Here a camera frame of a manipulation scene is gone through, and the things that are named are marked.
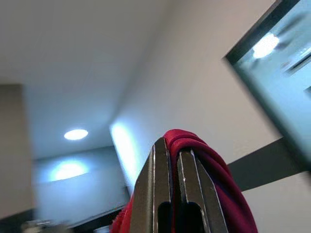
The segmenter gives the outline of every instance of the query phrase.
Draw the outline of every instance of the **folded cloth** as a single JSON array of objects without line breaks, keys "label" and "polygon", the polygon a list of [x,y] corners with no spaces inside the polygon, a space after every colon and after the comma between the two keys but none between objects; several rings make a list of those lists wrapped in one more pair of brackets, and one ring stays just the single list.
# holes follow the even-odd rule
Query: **folded cloth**
[{"label": "folded cloth", "polygon": [[[170,130],[164,134],[167,148],[171,155],[173,184],[177,179],[177,159],[179,151],[191,147],[198,156],[203,167],[212,178],[223,210],[229,233],[258,233],[254,218],[240,189],[235,184],[232,175],[220,155],[210,148],[197,135],[184,130]],[[114,220],[111,233],[129,233],[133,206],[133,197],[128,205]],[[175,222],[172,223],[172,233],[175,233]]]}]

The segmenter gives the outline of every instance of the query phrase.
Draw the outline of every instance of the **ceiling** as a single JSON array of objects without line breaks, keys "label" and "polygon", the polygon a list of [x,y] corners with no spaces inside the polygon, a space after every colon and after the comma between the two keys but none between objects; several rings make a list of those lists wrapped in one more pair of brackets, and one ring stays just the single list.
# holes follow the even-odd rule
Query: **ceiling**
[{"label": "ceiling", "polygon": [[[0,84],[22,83],[35,158],[112,145],[111,120],[171,0],[1,0]],[[89,136],[67,141],[66,131]]]}]

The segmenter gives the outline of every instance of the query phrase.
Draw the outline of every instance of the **metal tool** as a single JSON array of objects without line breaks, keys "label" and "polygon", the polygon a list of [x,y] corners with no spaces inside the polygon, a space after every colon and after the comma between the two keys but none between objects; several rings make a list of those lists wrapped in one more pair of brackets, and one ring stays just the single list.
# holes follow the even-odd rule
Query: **metal tool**
[{"label": "metal tool", "polygon": [[191,149],[180,151],[174,184],[170,154],[162,137],[152,146],[137,179],[130,233],[227,233],[214,183]]}]

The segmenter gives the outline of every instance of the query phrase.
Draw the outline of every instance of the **recessed ceiling light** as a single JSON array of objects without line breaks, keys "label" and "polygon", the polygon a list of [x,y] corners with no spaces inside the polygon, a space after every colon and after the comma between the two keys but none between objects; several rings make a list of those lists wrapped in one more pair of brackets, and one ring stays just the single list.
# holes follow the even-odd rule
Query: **recessed ceiling light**
[{"label": "recessed ceiling light", "polygon": [[253,56],[255,58],[267,56],[273,51],[273,49],[277,46],[279,41],[280,39],[277,36],[273,35],[272,33],[266,34],[262,39],[260,39],[260,41],[258,41],[257,44],[254,45]]},{"label": "recessed ceiling light", "polygon": [[76,129],[65,133],[64,137],[68,140],[79,140],[85,138],[87,135],[88,131],[83,129]]}]

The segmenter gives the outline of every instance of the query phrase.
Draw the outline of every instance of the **white wall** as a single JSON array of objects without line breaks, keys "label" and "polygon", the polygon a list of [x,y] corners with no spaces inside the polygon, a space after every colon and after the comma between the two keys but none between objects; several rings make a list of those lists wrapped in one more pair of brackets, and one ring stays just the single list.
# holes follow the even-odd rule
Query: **white wall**
[{"label": "white wall", "polygon": [[168,129],[193,131],[227,163],[279,138],[223,60],[272,3],[179,1],[111,126],[132,188]]},{"label": "white wall", "polygon": [[0,85],[0,219],[34,207],[22,87]]},{"label": "white wall", "polygon": [[260,233],[310,232],[311,186],[307,172],[243,192]]},{"label": "white wall", "polygon": [[[62,162],[77,163],[85,174],[55,181]],[[124,206],[124,176],[114,150],[106,147],[35,162],[36,217],[70,225]]]}]

